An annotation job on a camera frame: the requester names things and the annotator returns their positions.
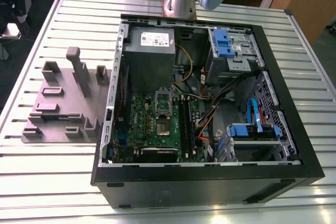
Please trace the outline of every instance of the ram slot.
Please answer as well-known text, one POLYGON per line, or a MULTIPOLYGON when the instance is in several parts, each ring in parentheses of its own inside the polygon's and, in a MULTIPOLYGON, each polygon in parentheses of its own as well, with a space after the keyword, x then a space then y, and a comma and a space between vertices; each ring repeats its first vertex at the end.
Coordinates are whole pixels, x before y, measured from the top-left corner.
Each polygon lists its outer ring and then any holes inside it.
POLYGON ((195 150, 195 133, 194 133, 194 122, 193 122, 193 111, 191 108, 191 102, 190 102, 190 97, 188 97, 187 100, 187 108, 188 108, 188 128, 189 128, 189 133, 190 133, 190 145, 191 145, 191 151, 194 154, 194 150, 195 150))
POLYGON ((186 131, 186 140, 187 140, 187 148, 188 148, 188 153, 192 153, 192 144, 191 144, 191 130, 190 130, 190 115, 189 115, 189 100, 185 99, 184 100, 184 116, 185 116, 185 121, 184 121, 184 127, 186 131))
POLYGON ((181 141, 181 154, 183 157, 188 156, 188 144, 187 144, 187 137, 186 137, 186 127, 185 127, 185 113, 184 113, 184 101, 183 97, 179 98, 178 100, 178 107, 179 107, 179 123, 180 123, 180 141, 181 141))

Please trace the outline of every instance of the slotted aluminum surface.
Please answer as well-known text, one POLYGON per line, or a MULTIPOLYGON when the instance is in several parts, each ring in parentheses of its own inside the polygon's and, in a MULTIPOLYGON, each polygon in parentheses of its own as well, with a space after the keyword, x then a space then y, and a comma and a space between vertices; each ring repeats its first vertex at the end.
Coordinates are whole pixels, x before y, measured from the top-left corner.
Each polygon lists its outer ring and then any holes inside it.
POLYGON ((161 16, 161 11, 161 0, 55 0, 0 117, 0 221, 332 223, 336 218, 335 94, 293 27, 295 21, 282 10, 223 5, 206 12, 197 6, 197 16, 263 26, 326 174, 313 185, 293 189, 262 205, 112 209, 98 188, 90 185, 94 144, 21 142, 46 60, 71 67, 65 59, 66 49, 78 46, 88 68, 106 65, 111 69, 120 14, 161 16))

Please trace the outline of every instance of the green circuit board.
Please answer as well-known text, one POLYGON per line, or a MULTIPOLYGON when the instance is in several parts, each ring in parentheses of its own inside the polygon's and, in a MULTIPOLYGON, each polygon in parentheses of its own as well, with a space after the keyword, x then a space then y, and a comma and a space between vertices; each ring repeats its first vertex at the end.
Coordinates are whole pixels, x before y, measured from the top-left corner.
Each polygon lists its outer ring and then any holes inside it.
MULTIPOLYGON (((181 152, 178 98, 172 99, 172 114, 169 118, 155 116, 155 96, 133 96, 130 113, 130 128, 127 136, 127 148, 120 149, 123 163, 132 162, 135 149, 142 147, 165 147, 178 150, 177 162, 204 162, 203 147, 196 148, 195 155, 186 158, 181 152)), ((161 100, 160 109, 169 106, 161 100)), ((191 99, 192 116, 196 121, 200 117, 198 101, 191 99)))

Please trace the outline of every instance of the floor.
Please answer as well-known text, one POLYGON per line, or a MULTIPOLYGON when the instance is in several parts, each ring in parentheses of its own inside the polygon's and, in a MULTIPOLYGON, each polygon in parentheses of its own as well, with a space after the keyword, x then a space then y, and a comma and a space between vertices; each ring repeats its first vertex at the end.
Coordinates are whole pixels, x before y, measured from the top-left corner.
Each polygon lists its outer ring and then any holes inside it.
MULTIPOLYGON (((34 0, 29 11, 30 32, 26 40, 16 40, 4 45, 11 57, 8 62, 0 61, 0 111, 8 99, 53 1, 34 0)), ((334 59, 336 57, 334 53, 336 51, 336 36, 330 35, 325 30, 313 48, 327 74, 336 85, 336 72, 334 72, 336 69, 336 60, 334 59)))

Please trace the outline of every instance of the open computer tower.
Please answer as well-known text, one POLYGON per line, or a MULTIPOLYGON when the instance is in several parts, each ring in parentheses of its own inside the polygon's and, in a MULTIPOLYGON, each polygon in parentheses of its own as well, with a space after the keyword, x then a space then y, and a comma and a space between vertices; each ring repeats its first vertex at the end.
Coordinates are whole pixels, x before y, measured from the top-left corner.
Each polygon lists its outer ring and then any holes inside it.
POLYGON ((266 202, 322 177, 262 27, 122 16, 91 179, 112 207, 266 202))

